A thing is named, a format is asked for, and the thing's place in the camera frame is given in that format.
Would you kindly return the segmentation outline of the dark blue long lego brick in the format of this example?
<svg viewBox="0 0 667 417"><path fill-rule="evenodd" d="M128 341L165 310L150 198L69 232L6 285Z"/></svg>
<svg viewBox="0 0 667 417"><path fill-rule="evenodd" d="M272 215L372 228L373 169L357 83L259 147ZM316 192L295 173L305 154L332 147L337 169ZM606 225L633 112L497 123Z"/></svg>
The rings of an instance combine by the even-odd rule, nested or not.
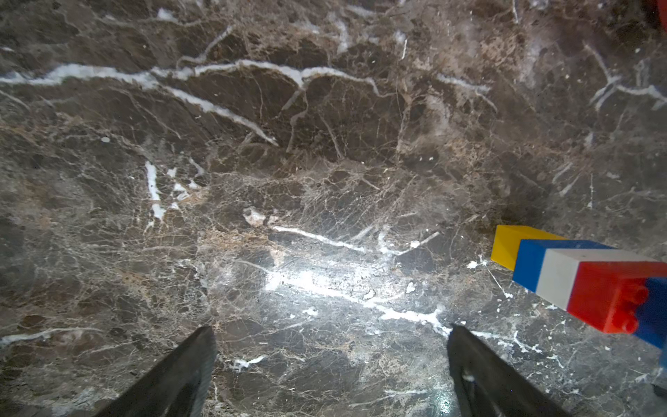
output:
<svg viewBox="0 0 667 417"><path fill-rule="evenodd" d="M610 246L587 240L524 239L519 244L512 280L535 293L540 281L545 254L550 248L558 248L559 250L561 248L567 250L612 250Z"/></svg>

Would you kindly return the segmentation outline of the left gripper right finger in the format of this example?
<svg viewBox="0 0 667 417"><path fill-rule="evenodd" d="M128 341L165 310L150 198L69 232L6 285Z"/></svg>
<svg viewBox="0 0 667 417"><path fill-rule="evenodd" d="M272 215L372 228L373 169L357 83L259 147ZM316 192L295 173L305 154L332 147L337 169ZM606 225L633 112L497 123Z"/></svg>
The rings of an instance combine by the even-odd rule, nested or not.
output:
<svg viewBox="0 0 667 417"><path fill-rule="evenodd" d="M467 328L454 325L446 344L463 416L567 416Z"/></svg>

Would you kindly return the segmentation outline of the white lego brick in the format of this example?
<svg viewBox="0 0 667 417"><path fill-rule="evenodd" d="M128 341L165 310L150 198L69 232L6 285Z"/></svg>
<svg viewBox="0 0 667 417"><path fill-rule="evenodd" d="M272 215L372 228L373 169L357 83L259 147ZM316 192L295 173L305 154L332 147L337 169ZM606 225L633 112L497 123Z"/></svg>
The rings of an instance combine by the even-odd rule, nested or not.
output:
<svg viewBox="0 0 667 417"><path fill-rule="evenodd" d="M614 248L548 248L535 293L566 310L582 262L655 262L655 259Z"/></svg>

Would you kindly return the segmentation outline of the red lego brick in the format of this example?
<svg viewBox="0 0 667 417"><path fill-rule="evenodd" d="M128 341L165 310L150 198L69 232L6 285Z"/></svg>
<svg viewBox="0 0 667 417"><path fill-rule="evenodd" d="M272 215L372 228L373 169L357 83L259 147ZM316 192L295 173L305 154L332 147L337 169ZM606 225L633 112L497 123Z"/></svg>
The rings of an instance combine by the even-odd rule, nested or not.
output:
<svg viewBox="0 0 667 417"><path fill-rule="evenodd" d="M665 278L664 262L580 262L566 311L606 334L632 334L648 280Z"/></svg>

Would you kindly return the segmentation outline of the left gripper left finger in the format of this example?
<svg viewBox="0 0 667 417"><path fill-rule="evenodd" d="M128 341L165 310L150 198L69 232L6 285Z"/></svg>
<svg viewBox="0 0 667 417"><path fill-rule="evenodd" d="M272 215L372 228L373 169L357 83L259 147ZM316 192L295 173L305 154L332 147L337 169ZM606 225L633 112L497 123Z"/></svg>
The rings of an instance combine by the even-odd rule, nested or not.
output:
<svg viewBox="0 0 667 417"><path fill-rule="evenodd" d="M215 333L198 328L99 416L200 416L217 356Z"/></svg>

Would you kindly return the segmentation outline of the yellow lego brick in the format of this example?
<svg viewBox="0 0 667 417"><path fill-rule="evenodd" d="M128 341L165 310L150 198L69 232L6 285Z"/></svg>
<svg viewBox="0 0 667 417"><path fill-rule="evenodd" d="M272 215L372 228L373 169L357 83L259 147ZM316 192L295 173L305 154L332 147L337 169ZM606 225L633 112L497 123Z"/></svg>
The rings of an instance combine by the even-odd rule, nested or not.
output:
<svg viewBox="0 0 667 417"><path fill-rule="evenodd" d="M499 225L495 230L491 260L514 271L522 240L564 240L540 229L528 226Z"/></svg>

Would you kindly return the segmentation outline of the small dark blue lego brick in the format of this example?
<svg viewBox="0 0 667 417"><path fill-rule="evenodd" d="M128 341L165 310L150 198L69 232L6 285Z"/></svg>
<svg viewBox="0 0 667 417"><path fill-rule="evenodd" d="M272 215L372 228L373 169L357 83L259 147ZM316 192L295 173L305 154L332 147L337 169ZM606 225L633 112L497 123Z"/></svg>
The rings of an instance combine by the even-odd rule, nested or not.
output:
<svg viewBox="0 0 667 417"><path fill-rule="evenodd" d="M639 327L633 335L663 350L666 344L666 279L649 278L645 286L649 296L635 312Z"/></svg>

